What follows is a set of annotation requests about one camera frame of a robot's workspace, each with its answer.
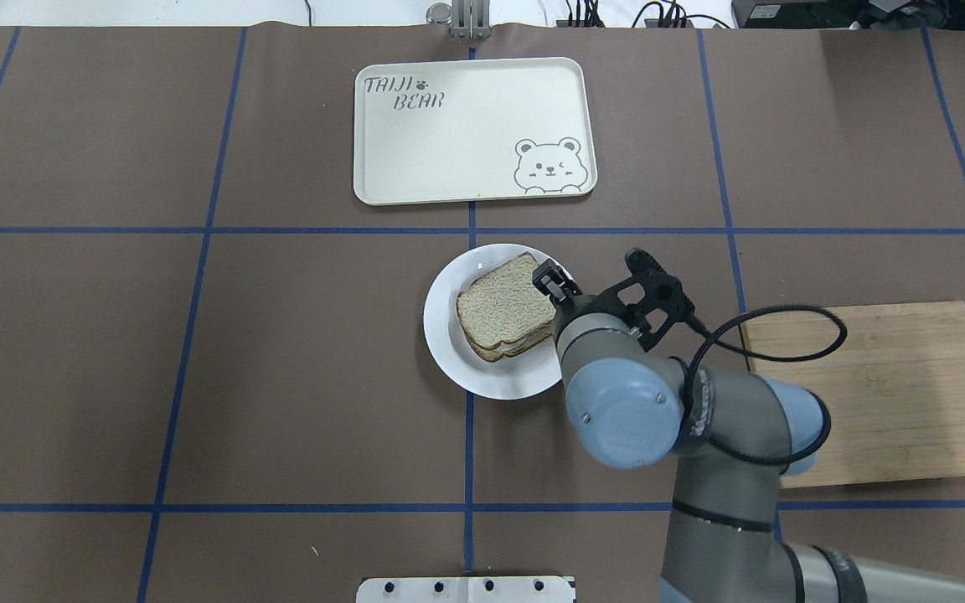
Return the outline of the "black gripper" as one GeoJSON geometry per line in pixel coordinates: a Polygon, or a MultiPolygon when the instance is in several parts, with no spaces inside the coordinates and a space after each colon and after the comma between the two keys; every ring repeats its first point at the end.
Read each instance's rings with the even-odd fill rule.
{"type": "Polygon", "coordinates": [[[532,272],[532,285],[555,306],[555,319],[575,319],[592,312],[596,295],[582,293],[555,260],[545,260],[532,272]]]}

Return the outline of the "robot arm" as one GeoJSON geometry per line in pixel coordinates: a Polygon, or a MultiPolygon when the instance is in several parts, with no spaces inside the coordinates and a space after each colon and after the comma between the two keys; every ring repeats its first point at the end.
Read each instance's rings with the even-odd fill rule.
{"type": "Polygon", "coordinates": [[[808,469],[832,419],[804,387],[708,368],[721,337],[681,282],[640,249],[628,278],[589,295],[552,260],[532,282],[555,306],[566,413],[600,463],[679,459],[660,571],[663,602],[965,602],[965,580],[775,537],[781,478],[808,469]]]}

